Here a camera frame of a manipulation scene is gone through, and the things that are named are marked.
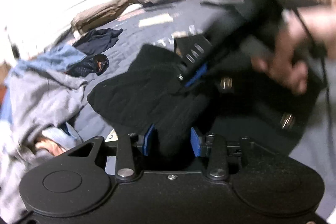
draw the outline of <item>folded brown towel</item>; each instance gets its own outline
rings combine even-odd
[[[111,0],[78,13],[71,21],[73,31],[84,34],[89,30],[115,20],[122,12],[138,0]]]

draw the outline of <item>circular cover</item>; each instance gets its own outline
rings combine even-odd
[[[99,205],[111,188],[105,171],[85,157],[60,160],[36,167],[23,177],[20,195],[27,209],[46,216],[69,217]]]
[[[270,159],[249,164],[233,178],[237,195],[257,211],[293,216],[314,210],[324,193],[321,177],[307,166]]]

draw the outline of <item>metal bolt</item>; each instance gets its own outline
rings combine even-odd
[[[173,174],[171,174],[171,175],[168,175],[167,178],[168,178],[169,180],[176,180],[176,179],[177,179],[177,175],[173,175]]]
[[[211,170],[209,175],[214,178],[222,178],[226,176],[226,172],[223,169],[219,168],[219,169]]]
[[[223,77],[221,80],[220,80],[220,86],[226,90],[226,89],[230,89],[232,88],[232,78],[230,77]]]
[[[118,170],[117,174],[123,178],[130,177],[134,174],[134,171],[130,168],[122,168]]]
[[[295,122],[295,117],[292,114],[284,113],[280,121],[280,124],[282,126],[282,129],[290,129],[292,128],[294,122]]]

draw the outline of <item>human hand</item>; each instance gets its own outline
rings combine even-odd
[[[331,7],[301,8],[299,13],[314,40],[325,43],[328,57],[336,59],[336,10]],[[294,94],[303,94],[307,90],[308,67],[303,61],[292,64],[295,47],[307,40],[307,33],[300,20],[291,12],[287,25],[276,37],[274,56],[265,60],[252,57],[252,66],[256,71],[266,73]]]

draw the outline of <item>navy blue cloth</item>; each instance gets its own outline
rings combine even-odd
[[[85,53],[88,57],[93,57],[94,55],[102,53],[113,47],[118,41],[118,36],[122,33],[122,31],[123,29],[91,30],[79,39],[73,46]]]
[[[89,73],[95,72],[98,76],[106,71],[109,66],[109,59],[105,54],[96,54],[87,57],[74,65],[67,74],[73,77],[86,77]]]

